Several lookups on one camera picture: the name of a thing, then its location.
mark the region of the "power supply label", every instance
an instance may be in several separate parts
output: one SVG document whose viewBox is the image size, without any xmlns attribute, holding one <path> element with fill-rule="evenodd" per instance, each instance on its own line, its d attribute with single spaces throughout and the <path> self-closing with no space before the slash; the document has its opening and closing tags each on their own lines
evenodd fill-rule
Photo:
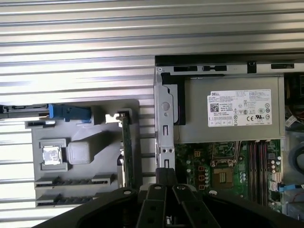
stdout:
<svg viewBox="0 0 304 228">
<path fill-rule="evenodd" d="M 272 124 L 270 89 L 211 91 L 207 101 L 209 127 Z"/>
</svg>

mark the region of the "blue latch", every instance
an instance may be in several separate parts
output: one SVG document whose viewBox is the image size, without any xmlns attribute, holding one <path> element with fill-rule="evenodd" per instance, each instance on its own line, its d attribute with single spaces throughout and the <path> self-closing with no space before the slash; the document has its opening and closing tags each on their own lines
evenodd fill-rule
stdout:
<svg viewBox="0 0 304 228">
<path fill-rule="evenodd" d="M 50 119 L 64 119 L 65 122 L 70 122 L 70 120 L 82 120 L 84 123 L 91 122 L 90 108 L 66 104 L 49 104 L 48 110 Z"/>
</svg>

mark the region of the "green circuit board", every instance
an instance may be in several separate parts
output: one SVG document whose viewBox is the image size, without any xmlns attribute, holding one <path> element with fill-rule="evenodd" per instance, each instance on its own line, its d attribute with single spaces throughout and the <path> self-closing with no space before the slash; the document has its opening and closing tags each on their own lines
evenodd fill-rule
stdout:
<svg viewBox="0 0 304 228">
<path fill-rule="evenodd" d="M 279 140 L 176 144 L 176 170 L 202 193 L 224 190 L 281 211 L 280 152 Z"/>
</svg>

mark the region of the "blue connector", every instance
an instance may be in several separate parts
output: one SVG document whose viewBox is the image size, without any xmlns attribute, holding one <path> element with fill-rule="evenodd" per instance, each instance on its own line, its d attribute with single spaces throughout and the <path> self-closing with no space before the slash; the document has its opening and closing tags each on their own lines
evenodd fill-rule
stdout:
<svg viewBox="0 0 304 228">
<path fill-rule="evenodd" d="M 90 108 L 66 104 L 49 104 L 48 110 L 50 119 L 64 119 L 65 122 L 70 122 L 70 120 L 82 120 L 84 123 L 91 122 Z"/>
<path fill-rule="evenodd" d="M 285 192 L 285 191 L 294 190 L 294 189 L 297 189 L 297 188 L 298 188 L 298 186 L 295 185 L 295 184 L 280 186 L 279 187 L 279 192 Z"/>
</svg>

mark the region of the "ribbed metal surface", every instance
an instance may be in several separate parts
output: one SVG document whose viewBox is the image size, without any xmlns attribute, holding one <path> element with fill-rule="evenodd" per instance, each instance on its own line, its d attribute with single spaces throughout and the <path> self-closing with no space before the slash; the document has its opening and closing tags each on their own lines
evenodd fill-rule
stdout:
<svg viewBox="0 0 304 228">
<path fill-rule="evenodd" d="M 300 50 L 303 40 L 296 0 L 1 1 L 0 102 L 139 99 L 150 173 L 155 55 Z M 33 207 L 30 144 L 22 124 L 0 126 L 0 226 L 30 227 L 62 212 L 13 209 Z"/>
</svg>

